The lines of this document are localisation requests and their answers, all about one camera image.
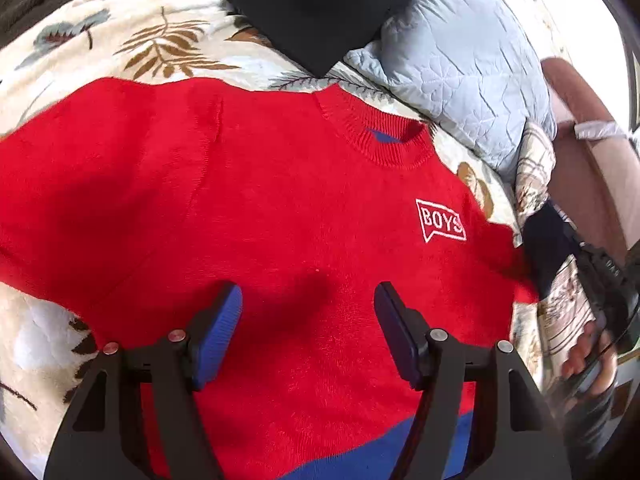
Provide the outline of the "red and blue knit sweater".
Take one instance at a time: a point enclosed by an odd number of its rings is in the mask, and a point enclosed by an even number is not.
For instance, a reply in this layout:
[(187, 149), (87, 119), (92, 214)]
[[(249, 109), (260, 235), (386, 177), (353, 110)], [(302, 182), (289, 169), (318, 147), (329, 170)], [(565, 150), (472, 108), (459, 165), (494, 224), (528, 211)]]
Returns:
[(532, 302), (521, 249), (424, 122), (338, 87), (100, 79), (1, 143), (1, 278), (144, 346), (225, 281), (243, 307), (196, 398), (230, 479), (385, 479), (418, 396), (374, 314), (389, 281), (468, 344)]

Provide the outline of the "striped floral bed sheet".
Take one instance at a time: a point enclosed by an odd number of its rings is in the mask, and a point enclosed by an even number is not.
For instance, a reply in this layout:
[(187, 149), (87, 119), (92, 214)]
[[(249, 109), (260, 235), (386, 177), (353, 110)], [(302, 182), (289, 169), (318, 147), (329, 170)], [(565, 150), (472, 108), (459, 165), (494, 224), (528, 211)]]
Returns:
[(516, 164), (515, 213), (538, 299), (514, 304), (510, 338), (543, 392), (560, 380), (568, 350), (594, 319), (578, 278), (574, 224), (550, 197), (554, 166), (551, 140), (529, 119)]

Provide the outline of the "brown pink upholstered headboard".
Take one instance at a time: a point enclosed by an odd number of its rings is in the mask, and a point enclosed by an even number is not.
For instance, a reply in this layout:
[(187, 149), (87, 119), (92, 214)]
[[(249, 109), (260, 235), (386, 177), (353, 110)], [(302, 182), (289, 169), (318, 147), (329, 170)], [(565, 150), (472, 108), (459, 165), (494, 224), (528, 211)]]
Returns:
[(623, 264), (639, 241), (639, 156), (624, 136), (579, 139), (578, 125), (613, 115), (569, 62), (546, 58), (541, 68), (558, 124), (551, 197), (588, 243)]

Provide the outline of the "light blue quilted comforter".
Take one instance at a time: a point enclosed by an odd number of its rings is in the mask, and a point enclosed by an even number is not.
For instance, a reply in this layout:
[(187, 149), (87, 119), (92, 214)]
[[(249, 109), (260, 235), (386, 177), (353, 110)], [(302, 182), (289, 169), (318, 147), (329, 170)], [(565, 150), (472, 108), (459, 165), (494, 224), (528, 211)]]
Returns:
[(504, 0), (411, 0), (345, 62), (432, 118), (503, 181), (515, 178), (526, 122), (555, 136), (540, 59)]

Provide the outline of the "black garment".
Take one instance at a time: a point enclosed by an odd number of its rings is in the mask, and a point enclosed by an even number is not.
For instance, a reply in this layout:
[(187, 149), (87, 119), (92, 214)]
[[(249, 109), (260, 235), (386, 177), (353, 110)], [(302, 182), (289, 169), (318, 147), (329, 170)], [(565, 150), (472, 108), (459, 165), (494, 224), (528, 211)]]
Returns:
[(316, 77), (368, 44), (411, 0), (232, 0), (277, 50)]

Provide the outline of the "floral leaf fleece blanket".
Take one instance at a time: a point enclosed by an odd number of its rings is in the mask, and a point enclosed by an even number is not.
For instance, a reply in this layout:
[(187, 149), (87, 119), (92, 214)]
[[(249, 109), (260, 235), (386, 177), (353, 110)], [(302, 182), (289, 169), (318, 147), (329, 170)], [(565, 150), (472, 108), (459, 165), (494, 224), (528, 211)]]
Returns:
[[(335, 86), (383, 113), (424, 122), (440, 161), (487, 221), (514, 235), (510, 195), (484, 162), (345, 65), (325, 81), (305, 75), (229, 0), (67, 3), (1, 52), (1, 143), (100, 79), (158, 86), (203, 78), (246, 91), (314, 93)], [(71, 310), (1, 279), (1, 423), (32, 471), (42, 471), (64, 411), (105, 345)]]

